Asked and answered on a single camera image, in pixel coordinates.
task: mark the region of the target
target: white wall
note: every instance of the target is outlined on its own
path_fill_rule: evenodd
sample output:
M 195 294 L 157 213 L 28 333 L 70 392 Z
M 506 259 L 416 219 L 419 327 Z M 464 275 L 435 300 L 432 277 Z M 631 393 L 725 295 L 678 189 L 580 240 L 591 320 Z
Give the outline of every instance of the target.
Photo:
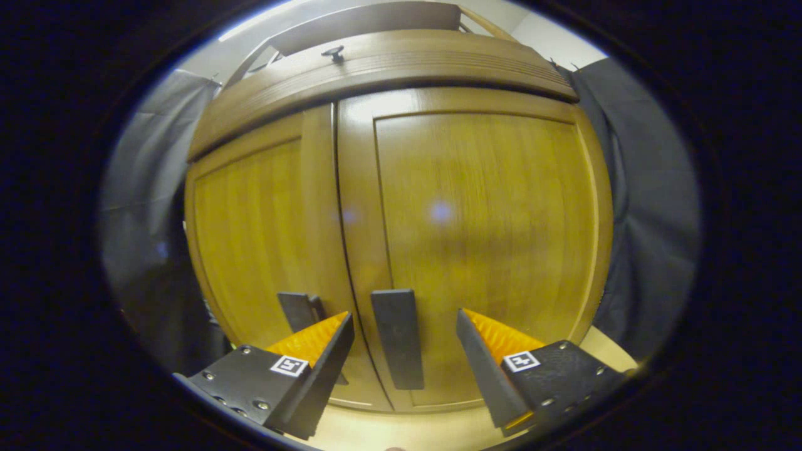
M 294 1 L 297 3 L 296 6 L 266 19 L 264 22 L 243 31 L 239 35 L 226 39 L 222 43 L 218 42 L 216 39 L 213 40 L 180 63 L 179 68 L 206 78 L 212 78 L 214 76 L 216 81 L 225 83 L 248 53 L 269 36 L 284 31 L 291 26 L 338 10 L 373 3 L 397 2 L 398 0 Z M 475 11 L 477 14 L 495 23 L 508 33 L 514 30 L 520 21 L 529 13 L 526 9 L 503 0 L 452 0 L 451 2 Z M 474 32 L 481 33 L 481 27 L 473 23 L 470 19 L 463 16 L 463 22 Z M 265 63 L 269 57 L 270 52 L 267 51 L 253 66 L 256 67 Z
M 607 58 L 601 50 L 572 31 L 537 14 L 529 13 L 511 35 L 520 43 L 530 46 L 543 58 L 570 69 L 584 67 Z
M 398 0 L 293 0 L 296 6 L 283 10 L 264 22 L 235 35 L 224 42 L 216 39 L 195 51 L 179 64 L 179 68 L 225 83 L 243 59 L 262 40 L 299 23 L 337 10 L 371 3 Z M 574 33 L 525 8 L 504 0 L 452 0 L 467 7 L 506 30 L 521 43 L 534 48 L 546 59 L 554 58 L 560 65 L 573 69 L 571 63 L 583 67 L 604 58 Z M 487 35 L 467 17 L 462 21 L 476 33 Z M 271 51 L 266 51 L 253 65 L 266 63 Z

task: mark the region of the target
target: gray curtain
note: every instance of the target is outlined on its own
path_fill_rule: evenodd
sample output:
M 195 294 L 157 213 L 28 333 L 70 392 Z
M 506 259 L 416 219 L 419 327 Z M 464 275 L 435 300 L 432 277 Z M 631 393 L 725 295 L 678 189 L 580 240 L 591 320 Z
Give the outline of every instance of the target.
M 103 265 L 120 306 L 158 362 L 184 374 L 225 349 L 209 322 L 181 226 L 184 161 L 219 88 L 182 70 L 158 83 L 117 142 L 99 206 Z
M 612 59 L 557 69 L 581 98 L 613 190 L 610 273 L 593 325 L 642 360 L 670 336 L 699 260 L 691 151 L 654 97 Z

